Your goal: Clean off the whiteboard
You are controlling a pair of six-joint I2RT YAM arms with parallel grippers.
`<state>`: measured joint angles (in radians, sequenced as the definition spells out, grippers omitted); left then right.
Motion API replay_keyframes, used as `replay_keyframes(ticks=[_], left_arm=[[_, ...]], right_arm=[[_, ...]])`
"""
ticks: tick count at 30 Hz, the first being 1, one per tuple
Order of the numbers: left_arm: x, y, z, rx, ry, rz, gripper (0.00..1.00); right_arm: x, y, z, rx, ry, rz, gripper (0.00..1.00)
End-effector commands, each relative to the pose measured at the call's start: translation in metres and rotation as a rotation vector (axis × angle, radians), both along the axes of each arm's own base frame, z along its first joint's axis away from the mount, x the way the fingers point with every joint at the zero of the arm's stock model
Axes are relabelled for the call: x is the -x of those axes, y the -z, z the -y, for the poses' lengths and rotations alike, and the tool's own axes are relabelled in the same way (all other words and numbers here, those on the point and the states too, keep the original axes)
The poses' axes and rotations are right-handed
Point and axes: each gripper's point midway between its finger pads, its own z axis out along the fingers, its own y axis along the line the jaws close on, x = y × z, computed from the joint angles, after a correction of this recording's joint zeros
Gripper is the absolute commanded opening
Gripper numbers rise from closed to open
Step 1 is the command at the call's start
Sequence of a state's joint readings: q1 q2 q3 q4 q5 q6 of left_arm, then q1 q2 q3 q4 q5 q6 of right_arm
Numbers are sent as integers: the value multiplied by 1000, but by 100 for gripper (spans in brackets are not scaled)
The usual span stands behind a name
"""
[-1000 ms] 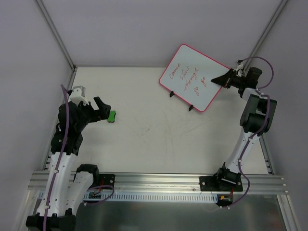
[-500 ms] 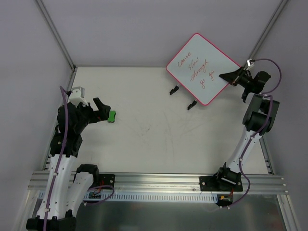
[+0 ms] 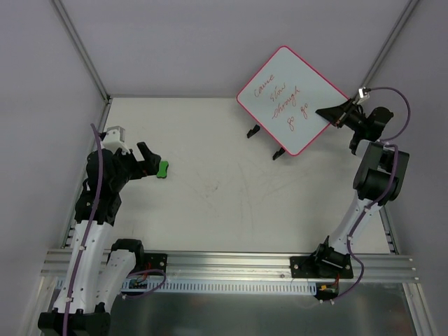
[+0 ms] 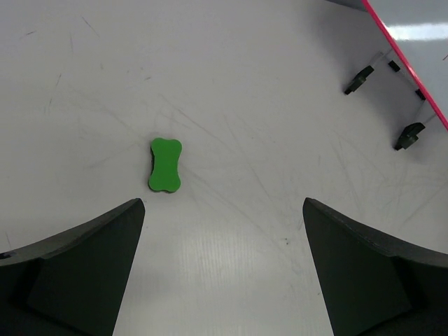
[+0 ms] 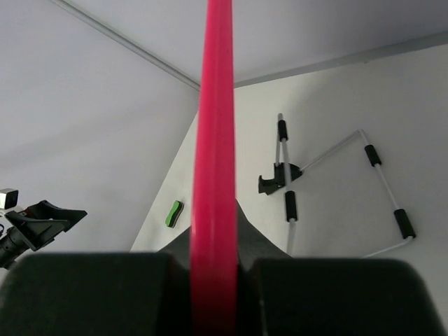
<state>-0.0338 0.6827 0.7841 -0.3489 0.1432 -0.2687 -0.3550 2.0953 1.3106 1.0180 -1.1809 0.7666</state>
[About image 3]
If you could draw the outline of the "green bone-shaped eraser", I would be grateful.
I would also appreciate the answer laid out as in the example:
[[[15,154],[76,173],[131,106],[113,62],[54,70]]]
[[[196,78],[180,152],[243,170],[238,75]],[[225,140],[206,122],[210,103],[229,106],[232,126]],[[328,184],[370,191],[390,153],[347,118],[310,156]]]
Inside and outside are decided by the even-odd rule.
[[[158,171],[156,177],[158,179],[165,179],[168,175],[169,162],[166,160],[161,160],[159,163]]]

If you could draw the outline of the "pink framed whiteboard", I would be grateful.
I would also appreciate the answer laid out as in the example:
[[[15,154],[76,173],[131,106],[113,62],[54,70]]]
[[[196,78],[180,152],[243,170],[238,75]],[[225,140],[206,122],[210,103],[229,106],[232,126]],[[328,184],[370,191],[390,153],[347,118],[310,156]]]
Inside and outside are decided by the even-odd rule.
[[[316,111],[338,106],[348,97],[283,45],[239,91],[236,100],[286,153],[297,156],[330,126]]]

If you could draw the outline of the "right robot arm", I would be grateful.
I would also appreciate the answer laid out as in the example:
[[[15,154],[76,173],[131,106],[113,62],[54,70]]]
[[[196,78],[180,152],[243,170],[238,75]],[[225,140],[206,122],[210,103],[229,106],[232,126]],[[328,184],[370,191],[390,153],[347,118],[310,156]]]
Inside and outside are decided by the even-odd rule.
[[[353,130],[349,149],[362,159],[353,180],[353,201],[342,222],[298,269],[306,277],[351,279],[354,242],[373,215],[399,196],[410,154],[388,140],[380,140],[393,117],[387,108],[380,106],[366,115],[359,103],[348,99],[338,106],[320,108],[316,113],[333,126]]]

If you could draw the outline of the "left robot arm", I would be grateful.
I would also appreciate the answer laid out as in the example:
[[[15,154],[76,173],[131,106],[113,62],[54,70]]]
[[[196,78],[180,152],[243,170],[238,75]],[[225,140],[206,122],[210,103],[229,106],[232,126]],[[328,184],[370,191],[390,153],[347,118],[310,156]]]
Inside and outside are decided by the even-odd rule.
[[[123,148],[103,146],[88,155],[87,177],[75,206],[71,259],[59,295],[38,319],[44,335],[107,335],[111,310],[122,283],[146,265],[138,239],[119,239],[102,267],[104,250],[121,206],[120,191],[132,180],[154,176],[162,158],[146,143],[137,148],[143,159]]]

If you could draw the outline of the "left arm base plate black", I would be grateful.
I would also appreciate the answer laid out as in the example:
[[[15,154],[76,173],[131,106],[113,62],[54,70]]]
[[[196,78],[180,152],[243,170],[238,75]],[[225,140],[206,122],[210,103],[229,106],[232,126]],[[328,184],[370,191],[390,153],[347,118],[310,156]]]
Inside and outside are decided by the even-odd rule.
[[[166,253],[145,253],[143,268],[145,270],[162,270],[166,272],[167,258],[168,255]]]

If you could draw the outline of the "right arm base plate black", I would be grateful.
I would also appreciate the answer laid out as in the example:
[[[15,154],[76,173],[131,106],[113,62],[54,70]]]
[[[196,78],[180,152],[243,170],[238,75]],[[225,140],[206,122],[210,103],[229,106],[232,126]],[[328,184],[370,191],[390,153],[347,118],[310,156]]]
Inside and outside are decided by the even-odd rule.
[[[336,263],[317,260],[311,256],[294,255],[290,257],[290,273],[293,279],[352,279],[354,273],[351,261]]]

